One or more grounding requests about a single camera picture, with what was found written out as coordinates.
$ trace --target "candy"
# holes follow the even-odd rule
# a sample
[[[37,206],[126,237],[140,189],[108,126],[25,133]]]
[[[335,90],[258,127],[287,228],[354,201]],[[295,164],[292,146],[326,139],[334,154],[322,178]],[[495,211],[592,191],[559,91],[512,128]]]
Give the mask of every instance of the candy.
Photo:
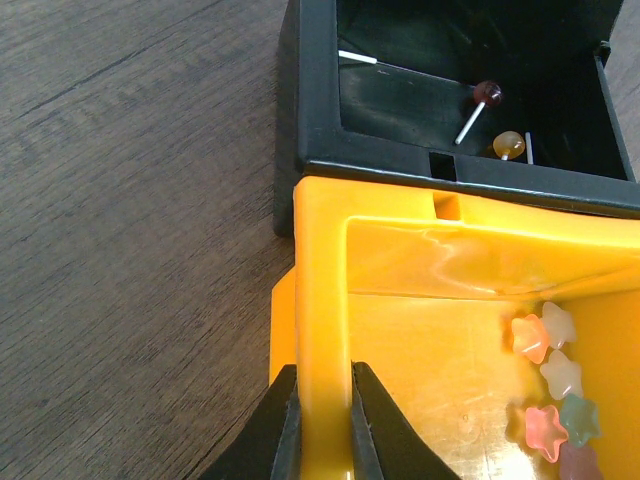
[[[529,407],[525,412],[525,425],[527,445],[539,450],[549,462],[557,462],[560,445],[569,438],[560,424],[558,409],[554,405],[547,405],[542,410]]]
[[[467,123],[460,131],[460,134],[457,136],[456,145],[460,145],[462,143],[462,140],[464,140],[464,137],[467,135],[474,122],[478,119],[484,107],[495,107],[500,104],[502,101],[502,89],[495,82],[481,82],[473,89],[473,99],[478,106],[471,114],[471,117],[469,117],[469,120],[467,120]]]
[[[493,141],[493,149],[502,160],[511,160],[524,152],[524,138],[517,132],[503,132]]]
[[[576,447],[582,447],[589,438],[599,437],[601,434],[596,404],[573,393],[564,399],[560,423],[567,429],[569,441]]]
[[[540,373],[547,380],[554,399],[560,400],[569,393],[582,397],[582,368],[560,350],[551,352],[549,361],[540,367]]]
[[[545,302],[542,305],[542,317],[551,346],[560,348],[564,342],[575,342],[577,339],[576,329],[573,326],[573,318],[566,310],[562,310],[555,303]]]
[[[588,445],[578,448],[570,443],[560,447],[561,480],[604,480],[598,468],[596,452]]]
[[[541,364],[549,347],[549,335],[537,315],[511,321],[513,351],[524,355],[533,363]]]

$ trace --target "black plastic box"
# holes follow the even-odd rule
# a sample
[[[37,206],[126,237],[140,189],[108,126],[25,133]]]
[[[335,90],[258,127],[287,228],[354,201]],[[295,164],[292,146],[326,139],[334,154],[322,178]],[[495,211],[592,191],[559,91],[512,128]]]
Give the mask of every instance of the black plastic box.
[[[291,234],[292,190],[309,174],[640,218],[603,72],[621,4],[290,0],[278,48],[276,233]],[[456,146],[483,80],[498,82],[504,101]],[[532,132],[535,165],[496,158],[491,143],[506,130]]]

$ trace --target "red lollipop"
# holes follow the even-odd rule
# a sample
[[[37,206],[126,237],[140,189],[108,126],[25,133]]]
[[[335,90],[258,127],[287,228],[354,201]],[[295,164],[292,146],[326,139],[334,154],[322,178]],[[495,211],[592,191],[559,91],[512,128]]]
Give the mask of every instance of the red lollipop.
[[[486,80],[476,85],[476,88],[473,89],[473,99],[478,106],[456,138],[456,145],[462,143],[462,140],[464,140],[464,137],[469,132],[473,123],[478,119],[484,107],[495,107],[500,104],[502,101],[502,89],[497,83]]]

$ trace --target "blue star candy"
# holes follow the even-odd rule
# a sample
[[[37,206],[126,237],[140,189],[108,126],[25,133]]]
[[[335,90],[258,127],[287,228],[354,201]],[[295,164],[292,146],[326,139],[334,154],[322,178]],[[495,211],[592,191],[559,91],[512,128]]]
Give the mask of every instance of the blue star candy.
[[[599,437],[601,433],[596,404],[573,393],[564,400],[560,423],[569,432],[569,442],[576,447],[582,447],[589,438]]]

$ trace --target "white star candy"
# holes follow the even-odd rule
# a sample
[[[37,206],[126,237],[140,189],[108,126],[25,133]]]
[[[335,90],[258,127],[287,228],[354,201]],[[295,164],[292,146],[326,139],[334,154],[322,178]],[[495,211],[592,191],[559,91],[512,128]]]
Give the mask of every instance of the white star candy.
[[[549,361],[540,367],[540,373],[547,380],[554,399],[561,400],[569,393],[582,397],[582,367],[560,350],[551,352]]]
[[[576,341],[576,329],[573,326],[571,314],[555,303],[544,302],[540,320],[549,334],[552,348],[558,349],[564,345],[564,342]]]

